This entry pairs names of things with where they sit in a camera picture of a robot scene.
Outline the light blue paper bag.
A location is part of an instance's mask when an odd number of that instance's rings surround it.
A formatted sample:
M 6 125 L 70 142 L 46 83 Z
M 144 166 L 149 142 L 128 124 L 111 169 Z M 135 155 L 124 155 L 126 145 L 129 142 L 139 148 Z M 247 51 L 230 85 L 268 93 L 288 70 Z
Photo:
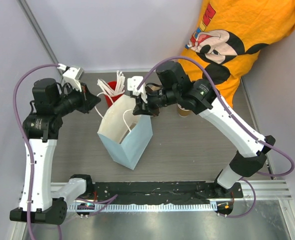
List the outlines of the light blue paper bag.
M 151 117 L 133 115 L 135 99 L 122 95 L 105 112 L 97 134 L 112 160 L 134 170 L 153 136 Z

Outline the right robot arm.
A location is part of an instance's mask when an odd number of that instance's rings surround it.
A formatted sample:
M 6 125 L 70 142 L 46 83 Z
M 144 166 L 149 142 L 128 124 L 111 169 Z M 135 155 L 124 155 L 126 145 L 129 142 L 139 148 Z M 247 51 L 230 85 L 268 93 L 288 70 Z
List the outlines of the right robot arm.
M 237 149 L 213 183 L 216 196 L 226 197 L 239 179 L 251 177 L 264 166 L 270 151 L 265 144 L 274 145 L 275 138 L 249 126 L 215 93 L 208 80 L 192 82 L 181 64 L 172 60 L 158 66 L 156 74 L 161 82 L 157 90 L 141 84 L 141 76 L 127 80 L 126 89 L 135 99 L 133 115 L 158 116 L 160 108 L 178 104 L 213 124 Z

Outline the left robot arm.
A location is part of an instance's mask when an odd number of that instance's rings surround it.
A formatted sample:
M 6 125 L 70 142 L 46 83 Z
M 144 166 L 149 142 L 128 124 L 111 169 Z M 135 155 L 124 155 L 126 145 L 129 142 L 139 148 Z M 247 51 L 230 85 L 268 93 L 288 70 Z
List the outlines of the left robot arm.
M 32 95 L 32 110 L 22 124 L 30 144 L 26 147 L 23 194 L 9 218 L 15 222 L 61 225 L 74 200 L 90 199 L 94 193 L 88 174 L 74 174 L 63 187 L 51 192 L 53 156 L 62 118 L 73 111 L 88 114 L 101 99 L 90 93 L 85 83 L 76 90 L 70 83 L 61 85 L 53 78 L 36 81 Z

